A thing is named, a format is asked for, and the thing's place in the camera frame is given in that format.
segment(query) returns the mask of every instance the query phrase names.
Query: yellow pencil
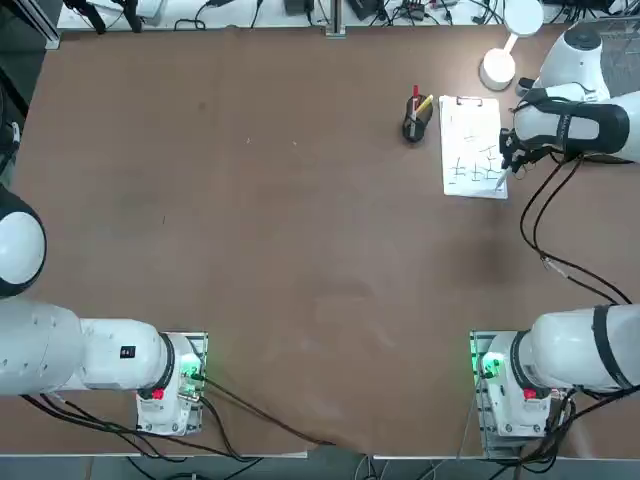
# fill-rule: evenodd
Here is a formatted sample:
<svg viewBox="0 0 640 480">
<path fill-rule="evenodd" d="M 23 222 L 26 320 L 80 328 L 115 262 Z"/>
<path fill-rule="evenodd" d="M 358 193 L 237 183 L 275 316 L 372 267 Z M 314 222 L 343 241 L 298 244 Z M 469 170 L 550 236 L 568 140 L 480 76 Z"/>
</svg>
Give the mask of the yellow pencil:
<svg viewBox="0 0 640 480">
<path fill-rule="evenodd" d="M 433 101 L 433 95 L 429 95 L 427 98 L 425 98 L 424 102 L 422 102 L 420 104 L 420 106 L 418 107 L 418 109 L 416 110 L 416 116 L 420 115 L 425 108 L 427 108 L 429 105 L 431 105 L 431 102 Z"/>
</svg>

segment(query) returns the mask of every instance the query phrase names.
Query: pen holder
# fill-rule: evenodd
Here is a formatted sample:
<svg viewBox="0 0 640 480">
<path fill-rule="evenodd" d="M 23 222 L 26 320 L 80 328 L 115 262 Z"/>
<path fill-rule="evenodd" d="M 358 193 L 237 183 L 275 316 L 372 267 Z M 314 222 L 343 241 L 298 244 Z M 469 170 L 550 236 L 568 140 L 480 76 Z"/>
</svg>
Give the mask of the pen holder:
<svg viewBox="0 0 640 480">
<path fill-rule="evenodd" d="M 418 105 L 421 105 L 427 99 L 424 95 L 418 96 Z M 416 117 L 416 120 L 411 118 L 411 107 L 413 103 L 413 97 L 410 97 L 407 100 L 407 105 L 404 113 L 404 120 L 402 121 L 402 136 L 409 143 L 417 143 L 424 137 L 424 130 L 427 128 L 427 124 L 429 120 L 431 120 L 431 116 L 433 115 L 433 103 L 431 103 L 424 111 L 420 112 Z"/>
</svg>

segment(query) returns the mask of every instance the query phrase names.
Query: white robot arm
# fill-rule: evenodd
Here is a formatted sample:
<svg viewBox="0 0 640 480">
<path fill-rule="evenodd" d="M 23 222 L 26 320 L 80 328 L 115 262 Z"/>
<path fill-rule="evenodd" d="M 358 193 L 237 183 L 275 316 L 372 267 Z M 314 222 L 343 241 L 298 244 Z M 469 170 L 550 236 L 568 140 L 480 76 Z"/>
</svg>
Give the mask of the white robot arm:
<svg viewBox="0 0 640 480">
<path fill-rule="evenodd" d="M 135 320 L 79 319 L 14 297 L 43 269 L 40 218 L 0 186 L 0 395 L 63 390 L 136 391 L 138 428 L 184 435 L 201 428 L 206 334 L 158 333 Z"/>
<path fill-rule="evenodd" d="M 600 36 L 585 25 L 556 41 L 540 77 L 513 109 L 514 128 L 501 131 L 503 169 L 515 173 L 549 152 L 640 162 L 640 92 L 609 98 L 601 54 Z"/>
<path fill-rule="evenodd" d="M 568 159 L 603 154 L 640 163 L 640 92 L 609 98 L 602 40 L 587 26 L 554 44 L 531 88 L 501 131 L 504 169 L 549 152 Z M 552 389 L 610 394 L 640 384 L 640 305 L 600 306 L 541 316 L 531 330 L 501 332 L 483 356 L 497 433 L 541 437 Z"/>
<path fill-rule="evenodd" d="M 608 394 L 640 384 L 640 305 L 548 313 L 531 330 L 502 332 L 483 355 L 497 433 L 540 437 L 551 390 Z"/>
</svg>

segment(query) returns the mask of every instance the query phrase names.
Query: paper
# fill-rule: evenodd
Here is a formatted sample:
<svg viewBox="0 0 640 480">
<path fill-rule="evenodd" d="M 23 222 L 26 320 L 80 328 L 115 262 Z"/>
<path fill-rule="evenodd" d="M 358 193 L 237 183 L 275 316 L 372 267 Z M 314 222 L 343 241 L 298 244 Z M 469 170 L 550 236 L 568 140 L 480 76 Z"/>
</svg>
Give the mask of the paper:
<svg viewBox="0 0 640 480">
<path fill-rule="evenodd" d="M 507 198 L 500 154 L 500 106 L 492 98 L 440 97 L 445 195 Z"/>
</svg>

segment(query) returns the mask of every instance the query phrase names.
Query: black band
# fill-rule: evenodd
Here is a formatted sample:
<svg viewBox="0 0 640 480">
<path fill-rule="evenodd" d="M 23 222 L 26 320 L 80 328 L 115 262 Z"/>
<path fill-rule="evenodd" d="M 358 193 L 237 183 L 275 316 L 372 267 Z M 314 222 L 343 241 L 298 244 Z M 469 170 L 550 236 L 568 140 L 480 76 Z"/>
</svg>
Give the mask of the black band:
<svg viewBox="0 0 640 480">
<path fill-rule="evenodd" d="M 164 390 L 169 386 L 169 382 L 171 381 L 171 377 L 173 376 L 173 368 L 176 364 L 176 352 L 173 348 L 173 343 L 171 343 L 169 335 L 163 332 L 158 332 L 158 336 L 164 341 L 164 344 L 167 348 L 167 365 L 165 366 L 164 372 L 162 372 L 162 376 L 155 385 L 149 388 L 141 388 L 138 390 L 138 394 L 145 400 L 148 400 L 152 397 L 152 393 L 154 390 Z"/>
<path fill-rule="evenodd" d="M 569 137 L 569 127 L 571 125 L 571 113 L 562 113 L 558 120 L 558 128 L 556 130 L 556 145 L 562 145 L 562 148 L 567 144 L 567 138 Z"/>
<path fill-rule="evenodd" d="M 516 336 L 513 339 L 513 342 L 511 342 L 509 357 L 511 359 L 510 363 L 511 363 L 511 370 L 513 370 L 513 376 L 515 377 L 516 382 L 518 382 L 518 385 L 520 386 L 520 388 L 522 388 L 523 390 L 525 388 L 530 388 L 535 390 L 538 388 L 538 386 L 531 383 L 531 381 L 529 381 L 529 379 L 524 373 L 522 365 L 520 365 L 520 354 L 519 354 L 520 342 L 522 342 L 522 339 L 527 333 L 529 333 L 529 330 L 516 333 Z"/>
<path fill-rule="evenodd" d="M 627 377 L 624 376 L 618 362 L 613 356 L 611 344 L 609 343 L 609 335 L 607 334 L 607 314 L 609 305 L 598 305 L 593 309 L 593 338 L 596 341 L 596 348 L 600 355 L 600 360 L 604 368 L 606 368 L 611 378 L 620 386 L 627 389 L 633 387 Z"/>
</svg>

